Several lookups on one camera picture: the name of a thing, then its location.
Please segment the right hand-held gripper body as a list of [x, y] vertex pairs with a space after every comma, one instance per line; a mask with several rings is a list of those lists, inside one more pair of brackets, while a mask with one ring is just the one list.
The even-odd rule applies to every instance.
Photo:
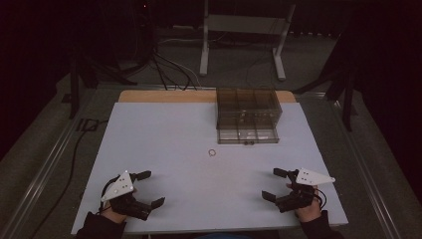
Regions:
[[[305, 168], [286, 170], [288, 179], [291, 181], [291, 192], [287, 196], [277, 198], [275, 204], [284, 213], [312, 204], [314, 198], [314, 187], [335, 182], [335, 178], [314, 172]], [[320, 208], [326, 204], [324, 193], [318, 196]]]

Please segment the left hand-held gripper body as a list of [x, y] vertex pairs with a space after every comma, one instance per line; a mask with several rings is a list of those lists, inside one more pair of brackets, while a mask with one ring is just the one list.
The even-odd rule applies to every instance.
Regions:
[[101, 198], [101, 210], [108, 202], [114, 212], [145, 221], [151, 212], [151, 207], [137, 201], [133, 196], [135, 190], [133, 184], [137, 180], [133, 180], [132, 175], [133, 173], [125, 171], [105, 185]]

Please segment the transparent brown drawer box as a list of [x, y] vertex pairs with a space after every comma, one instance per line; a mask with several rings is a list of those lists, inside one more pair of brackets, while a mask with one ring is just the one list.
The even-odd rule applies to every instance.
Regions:
[[219, 144], [278, 143], [282, 108], [276, 92], [268, 89], [216, 91]]

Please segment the person's left hand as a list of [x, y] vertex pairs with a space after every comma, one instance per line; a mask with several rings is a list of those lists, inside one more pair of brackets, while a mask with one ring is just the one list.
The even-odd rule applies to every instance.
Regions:
[[114, 212], [108, 202], [105, 204], [104, 208], [101, 210], [100, 215], [116, 224], [121, 224], [127, 219], [126, 215], [122, 215], [122, 214]]

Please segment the person's right hand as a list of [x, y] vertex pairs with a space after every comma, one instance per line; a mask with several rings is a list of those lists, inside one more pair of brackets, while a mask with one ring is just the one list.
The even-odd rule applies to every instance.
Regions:
[[295, 213], [301, 223], [311, 222], [321, 217], [321, 209], [316, 186], [314, 187], [314, 198], [312, 204], [306, 207], [296, 209]]

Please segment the black tripod stand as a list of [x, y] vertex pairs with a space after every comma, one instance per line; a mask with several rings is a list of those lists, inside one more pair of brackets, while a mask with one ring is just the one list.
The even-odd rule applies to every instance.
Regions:
[[337, 101], [343, 96], [342, 122], [348, 131], [351, 131], [351, 107], [357, 54], [353, 50], [353, 44], [339, 37], [328, 56], [323, 68], [316, 80], [293, 90], [294, 94], [304, 94], [317, 86], [330, 82], [324, 96], [328, 101]]
[[105, 74], [122, 85], [135, 86], [135, 82], [85, 55], [82, 50], [74, 48], [70, 56], [70, 119], [76, 116], [81, 107], [80, 83], [83, 83], [86, 88], [95, 89], [99, 84], [96, 72]]

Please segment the white metal stand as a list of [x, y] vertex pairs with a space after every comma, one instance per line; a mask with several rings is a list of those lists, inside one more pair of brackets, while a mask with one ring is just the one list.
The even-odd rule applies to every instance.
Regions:
[[279, 43], [272, 49], [277, 77], [280, 81], [286, 79], [286, 72], [282, 61], [282, 51], [290, 30], [295, 4], [289, 4], [287, 13], [283, 17], [252, 17], [237, 15], [220, 15], [209, 12], [209, 0], [204, 0], [203, 40], [199, 66], [199, 75], [208, 74], [210, 31], [223, 33], [247, 33], [279, 36]]

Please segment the metal floor rail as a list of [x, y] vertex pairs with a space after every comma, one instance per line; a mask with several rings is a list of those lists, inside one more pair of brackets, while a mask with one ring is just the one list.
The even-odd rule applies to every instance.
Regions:
[[13, 239], [28, 220], [94, 93], [82, 92], [73, 118], [54, 98], [0, 161], [0, 239]]
[[403, 239], [392, 216], [385, 204], [373, 176], [365, 162], [365, 157], [360, 151], [352, 133], [346, 129], [342, 121], [342, 107], [338, 101], [328, 101], [333, 117], [338, 124], [340, 131], [346, 141], [351, 158], [357, 166], [357, 172], [368, 195], [372, 208], [376, 214], [378, 222], [385, 234], [386, 239]]

